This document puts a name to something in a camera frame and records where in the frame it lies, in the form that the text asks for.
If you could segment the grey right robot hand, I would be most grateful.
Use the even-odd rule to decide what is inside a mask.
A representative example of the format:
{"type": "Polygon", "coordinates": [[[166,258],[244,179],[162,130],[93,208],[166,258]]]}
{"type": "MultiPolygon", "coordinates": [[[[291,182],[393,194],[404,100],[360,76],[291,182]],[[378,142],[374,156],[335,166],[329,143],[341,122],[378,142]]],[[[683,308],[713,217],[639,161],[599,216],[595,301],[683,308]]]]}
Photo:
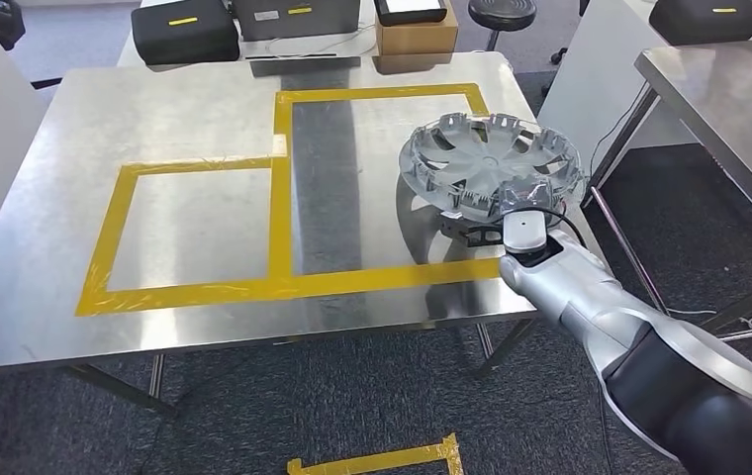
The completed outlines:
{"type": "Polygon", "coordinates": [[[566,220],[548,180],[511,180],[487,201],[490,216],[471,220],[462,213],[441,214],[439,230],[466,247],[501,245],[508,252],[530,253],[545,247],[547,230],[566,220]]]}

